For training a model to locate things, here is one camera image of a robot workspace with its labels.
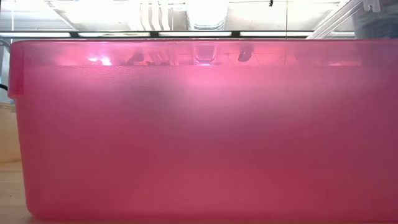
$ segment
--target wooden table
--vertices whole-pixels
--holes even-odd
[[[0,163],[0,224],[92,224],[132,222],[49,222],[32,217],[25,204],[21,162]]]

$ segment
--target cable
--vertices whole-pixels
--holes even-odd
[[[0,84],[0,88],[2,88],[3,90],[8,91],[8,87],[4,84]]]

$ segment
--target fluorescent light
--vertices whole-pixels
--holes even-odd
[[[68,32],[0,32],[0,37],[8,38],[34,38],[34,37],[70,37]]]
[[[159,32],[159,36],[161,37],[229,37],[231,32],[223,31],[208,31],[208,32]]]
[[[81,37],[149,37],[148,32],[79,32]]]
[[[69,21],[74,24],[87,22],[114,24],[124,20],[125,12],[121,11],[125,8],[109,0],[84,0],[74,1],[65,12]]]
[[[89,58],[88,60],[91,61],[91,62],[96,62],[96,61],[98,61],[98,58],[92,57],[92,58]]]
[[[224,30],[228,0],[189,0],[187,20],[190,30]]]
[[[247,31],[247,32],[241,32],[241,37],[297,37],[297,36],[303,36],[307,37],[311,35],[312,32],[296,32],[296,31],[269,31],[269,32],[257,32],[257,31]]]
[[[327,37],[352,37],[355,38],[355,32],[331,32]]]

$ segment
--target pink plastic bin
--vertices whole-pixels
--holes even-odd
[[[21,41],[27,206],[69,220],[398,221],[398,41]]]

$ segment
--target translucent pink plastic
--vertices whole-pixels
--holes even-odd
[[[398,221],[396,40],[11,50],[39,218]]]

